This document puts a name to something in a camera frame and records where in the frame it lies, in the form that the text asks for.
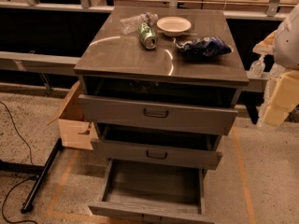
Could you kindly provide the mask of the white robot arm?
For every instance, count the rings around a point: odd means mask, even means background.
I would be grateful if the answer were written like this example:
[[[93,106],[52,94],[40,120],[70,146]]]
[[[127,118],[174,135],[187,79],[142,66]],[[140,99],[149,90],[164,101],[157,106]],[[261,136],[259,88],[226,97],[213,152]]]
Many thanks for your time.
[[[249,77],[261,77],[263,57],[274,57],[257,125],[263,129],[277,128],[299,105],[299,5],[252,51],[261,57],[251,65]]]

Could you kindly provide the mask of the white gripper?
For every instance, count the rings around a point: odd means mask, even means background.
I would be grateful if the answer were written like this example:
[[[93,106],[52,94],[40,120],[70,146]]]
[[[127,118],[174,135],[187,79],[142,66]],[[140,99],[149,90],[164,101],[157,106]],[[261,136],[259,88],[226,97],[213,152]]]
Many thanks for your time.
[[[260,55],[272,55],[276,33],[277,31],[273,31],[257,43],[252,51]],[[279,127],[298,105],[299,71],[286,69],[274,63],[266,82],[257,126]]]

